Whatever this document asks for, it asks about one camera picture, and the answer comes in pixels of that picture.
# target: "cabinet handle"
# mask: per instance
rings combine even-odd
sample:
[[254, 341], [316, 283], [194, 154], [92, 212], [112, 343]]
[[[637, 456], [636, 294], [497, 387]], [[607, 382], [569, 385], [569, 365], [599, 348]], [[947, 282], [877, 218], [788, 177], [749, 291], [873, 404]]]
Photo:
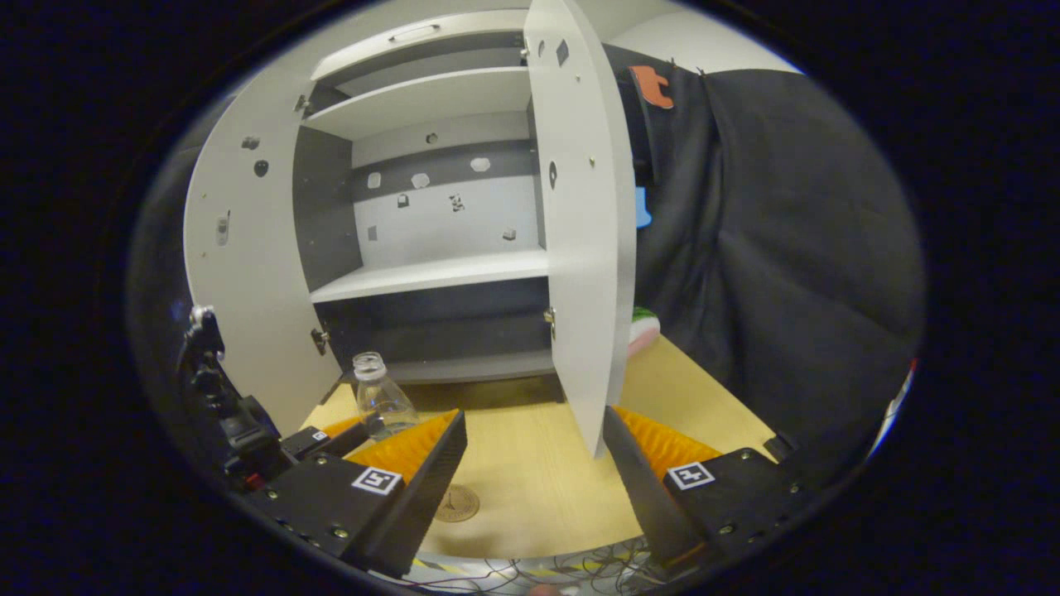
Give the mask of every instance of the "cabinet handle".
[[439, 29], [442, 29], [442, 25], [440, 25], [440, 24], [428, 24], [426, 27], [418, 27], [418, 28], [411, 29], [409, 31], [398, 33], [398, 34], [391, 36], [390, 39], [388, 39], [388, 41], [390, 41], [391, 43], [393, 43], [395, 41], [399, 41], [399, 39], [398, 39], [399, 37], [405, 37], [405, 36], [407, 36], [410, 33], [416, 33], [417, 31], [423, 31], [424, 29], [429, 29], [430, 30], [429, 32], [427, 32], [427, 34], [429, 35], [431, 33], [435, 33]]

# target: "green object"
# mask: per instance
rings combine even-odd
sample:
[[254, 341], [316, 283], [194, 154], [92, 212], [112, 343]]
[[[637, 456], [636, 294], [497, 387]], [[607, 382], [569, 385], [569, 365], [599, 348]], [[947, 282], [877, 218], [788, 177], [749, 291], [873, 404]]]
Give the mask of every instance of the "green object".
[[646, 309], [643, 306], [634, 306], [633, 308], [633, 321], [634, 322], [636, 322], [636, 321], [638, 321], [640, 319], [647, 319], [647, 318], [658, 318], [658, 316], [656, 316], [655, 313], [649, 311], [648, 309]]

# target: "white wall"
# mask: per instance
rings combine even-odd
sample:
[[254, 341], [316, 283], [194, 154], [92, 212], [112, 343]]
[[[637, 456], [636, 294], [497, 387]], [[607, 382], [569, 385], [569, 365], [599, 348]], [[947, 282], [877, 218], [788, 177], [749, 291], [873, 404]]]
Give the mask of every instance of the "white wall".
[[799, 72], [768, 49], [721, 21], [694, 11], [659, 15], [605, 42], [695, 71], [763, 68]]

